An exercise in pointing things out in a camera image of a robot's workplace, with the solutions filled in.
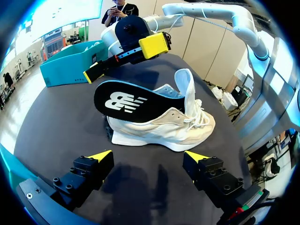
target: white sneaker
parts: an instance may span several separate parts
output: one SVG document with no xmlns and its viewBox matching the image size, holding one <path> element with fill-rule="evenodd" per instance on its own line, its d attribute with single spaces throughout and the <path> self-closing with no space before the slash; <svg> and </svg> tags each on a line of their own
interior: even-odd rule
<svg viewBox="0 0 300 225">
<path fill-rule="evenodd" d="M 216 123 L 214 118 L 201 108 L 202 101 L 195 100 L 195 84 L 191 71 L 178 70 L 175 73 L 175 82 L 181 94 L 168 84 L 154 92 L 169 97 L 185 96 L 185 113 L 172 107 L 158 118 L 145 123 L 107 117 L 113 130 L 112 143 L 128 146 L 154 143 L 173 151 L 185 151 L 205 141 Z"/>
</svg>

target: window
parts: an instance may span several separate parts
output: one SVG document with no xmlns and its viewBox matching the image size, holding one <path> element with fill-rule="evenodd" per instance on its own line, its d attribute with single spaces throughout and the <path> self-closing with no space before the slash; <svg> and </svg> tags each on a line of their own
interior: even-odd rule
<svg viewBox="0 0 300 225">
<path fill-rule="evenodd" d="M 68 24 L 68 25 L 62 27 L 62 31 L 66 31 L 66 30 L 69 30 L 69 29 L 72 29 L 71 24 Z"/>
<path fill-rule="evenodd" d="M 75 26 L 76 27 L 84 27 L 84 21 L 76 22 Z"/>
<path fill-rule="evenodd" d="M 10 63 L 11 60 L 13 60 L 14 58 L 15 58 L 15 49 L 13 48 L 4 58 L 0 73 L 8 65 L 8 63 Z"/>
<path fill-rule="evenodd" d="M 42 40 L 42 38 L 40 37 L 40 38 L 38 38 L 37 40 L 35 40 L 35 41 L 33 42 L 33 44 L 36 43 L 36 42 L 39 42 L 39 41 L 41 41 L 41 40 Z"/>
<path fill-rule="evenodd" d="M 26 33 L 26 29 L 20 31 L 18 38 L 15 40 L 15 50 L 17 55 L 32 45 L 31 32 Z"/>
</svg>

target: teal plastic bin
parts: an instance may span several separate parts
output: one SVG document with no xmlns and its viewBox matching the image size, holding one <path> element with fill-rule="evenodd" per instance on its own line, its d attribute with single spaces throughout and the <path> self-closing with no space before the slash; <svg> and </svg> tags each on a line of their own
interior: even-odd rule
<svg viewBox="0 0 300 225">
<path fill-rule="evenodd" d="M 14 155 L 0 144 L 0 170 L 2 169 L 7 178 L 7 180 L 3 180 L 2 182 L 9 182 L 14 192 L 18 184 L 24 180 L 29 178 L 33 180 L 37 179 L 37 176 L 30 172 Z"/>
<path fill-rule="evenodd" d="M 97 41 L 89 41 L 73 45 L 40 65 L 47 87 L 64 84 L 87 83 L 83 72 L 90 68 L 93 60 L 106 60 L 108 49 L 103 41 L 91 47 Z"/>
</svg>

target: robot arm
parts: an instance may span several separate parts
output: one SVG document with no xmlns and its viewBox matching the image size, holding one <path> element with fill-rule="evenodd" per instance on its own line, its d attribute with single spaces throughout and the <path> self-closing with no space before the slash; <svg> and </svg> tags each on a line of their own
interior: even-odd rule
<svg viewBox="0 0 300 225">
<path fill-rule="evenodd" d="M 269 51 L 259 36 L 254 21 L 243 7 L 213 3 L 172 3 L 163 5 L 165 16 L 128 16 L 105 29 L 101 39 L 113 57 L 100 61 L 84 72 L 89 83 L 100 77 L 109 68 L 125 63 L 139 63 L 153 59 L 170 50 L 171 37 L 156 31 L 183 25 L 183 16 L 231 20 L 234 34 L 243 40 L 259 61 L 269 58 Z"/>
<path fill-rule="evenodd" d="M 242 6 L 213 3 L 171 3 L 163 5 L 165 15 L 186 15 L 232 21 L 234 34 L 244 41 L 260 60 L 269 56 L 268 48 L 257 33 L 252 15 Z"/>
</svg>

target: lanyard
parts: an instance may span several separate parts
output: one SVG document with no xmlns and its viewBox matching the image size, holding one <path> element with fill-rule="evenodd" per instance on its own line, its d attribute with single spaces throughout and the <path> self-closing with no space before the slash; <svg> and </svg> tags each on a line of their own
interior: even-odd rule
<svg viewBox="0 0 300 225">
<path fill-rule="evenodd" d="M 123 5 L 123 8 L 121 9 L 121 12 L 123 12 L 123 9 L 125 8 L 125 6 L 127 5 L 127 2 L 125 2 L 125 4 Z"/>
</svg>

